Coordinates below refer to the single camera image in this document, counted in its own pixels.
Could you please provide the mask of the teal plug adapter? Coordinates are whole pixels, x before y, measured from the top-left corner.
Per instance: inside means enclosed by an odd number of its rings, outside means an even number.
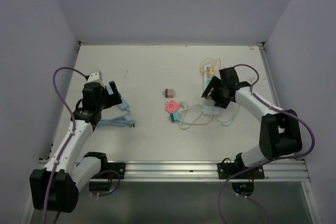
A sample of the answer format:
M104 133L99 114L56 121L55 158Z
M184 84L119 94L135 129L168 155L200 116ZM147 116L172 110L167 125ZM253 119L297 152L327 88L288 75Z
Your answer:
M177 113L170 113L170 115L168 116L168 119L169 119L172 123L175 123L175 122L179 122L179 121L180 121Z

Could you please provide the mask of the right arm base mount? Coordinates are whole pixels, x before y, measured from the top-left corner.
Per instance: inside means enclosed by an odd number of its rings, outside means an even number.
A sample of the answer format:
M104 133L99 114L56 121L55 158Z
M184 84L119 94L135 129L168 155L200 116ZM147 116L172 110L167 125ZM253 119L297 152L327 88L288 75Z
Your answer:
M264 169L259 166L254 169L249 169L244 166L240 159L231 161L230 158L225 158L217 163L217 173L220 180L240 179L243 182L232 183L231 187L234 193L243 196L250 196L255 189L256 179L265 179Z

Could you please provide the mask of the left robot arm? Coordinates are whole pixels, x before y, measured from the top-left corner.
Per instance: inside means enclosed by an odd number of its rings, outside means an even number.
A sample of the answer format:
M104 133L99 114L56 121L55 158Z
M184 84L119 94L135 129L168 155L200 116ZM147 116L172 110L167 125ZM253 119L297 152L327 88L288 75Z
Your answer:
M32 171L29 182L33 206L38 210L70 213L79 193L94 175L104 178L109 172L105 153L87 153L78 163L85 142L101 119L101 112L122 102L114 81L106 86L88 82L83 86L69 129L48 163Z

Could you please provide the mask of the yellow plug adapter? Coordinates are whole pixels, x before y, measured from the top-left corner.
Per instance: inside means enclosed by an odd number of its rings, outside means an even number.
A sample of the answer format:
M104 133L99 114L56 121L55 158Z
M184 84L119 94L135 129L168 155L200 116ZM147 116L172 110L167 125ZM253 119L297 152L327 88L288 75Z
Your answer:
M210 68L208 69L208 72L209 72L209 74L216 74L216 73L217 73L217 69L216 69L216 68L212 68L212 67L210 67Z

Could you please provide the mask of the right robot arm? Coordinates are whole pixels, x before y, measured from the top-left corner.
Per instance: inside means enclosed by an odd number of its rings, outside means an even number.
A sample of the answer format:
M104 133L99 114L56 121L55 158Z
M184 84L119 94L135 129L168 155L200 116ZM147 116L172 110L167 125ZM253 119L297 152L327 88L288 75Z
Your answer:
M246 178L256 165L302 149L296 112L273 106L254 91L254 85L254 82L240 81L235 67L224 68L218 77L210 79L202 94L202 98L213 100L215 106L222 109L237 103L260 123L259 141L255 147L237 154L233 162L219 163L218 168L228 176L236 174Z

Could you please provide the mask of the white power strip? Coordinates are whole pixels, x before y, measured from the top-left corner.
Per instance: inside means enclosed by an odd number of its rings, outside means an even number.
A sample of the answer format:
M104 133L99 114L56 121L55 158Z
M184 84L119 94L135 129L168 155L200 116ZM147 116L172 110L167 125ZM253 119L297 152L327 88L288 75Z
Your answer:
M213 119L224 127L229 127L239 113L239 105L229 105L227 109L215 106L211 99L205 99L202 104L189 106L186 101L180 101L178 114L178 126L181 130L188 130L191 126L203 126L209 124ZM191 122L186 120L186 114L191 110L199 110L200 114Z

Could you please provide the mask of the brown pink plug adapter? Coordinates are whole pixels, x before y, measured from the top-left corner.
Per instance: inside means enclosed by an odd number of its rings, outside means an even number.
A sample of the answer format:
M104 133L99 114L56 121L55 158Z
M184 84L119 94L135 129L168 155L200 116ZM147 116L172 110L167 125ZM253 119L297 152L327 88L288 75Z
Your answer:
M165 98L173 98L175 96L175 91L174 89L165 89L162 94Z

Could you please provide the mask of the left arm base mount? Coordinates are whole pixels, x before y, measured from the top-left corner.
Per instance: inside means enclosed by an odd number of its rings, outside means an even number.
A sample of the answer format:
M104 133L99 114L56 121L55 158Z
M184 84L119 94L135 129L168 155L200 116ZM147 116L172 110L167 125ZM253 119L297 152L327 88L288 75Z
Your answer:
M108 163L105 170L89 180L90 194L99 198L113 194L124 179L125 163Z

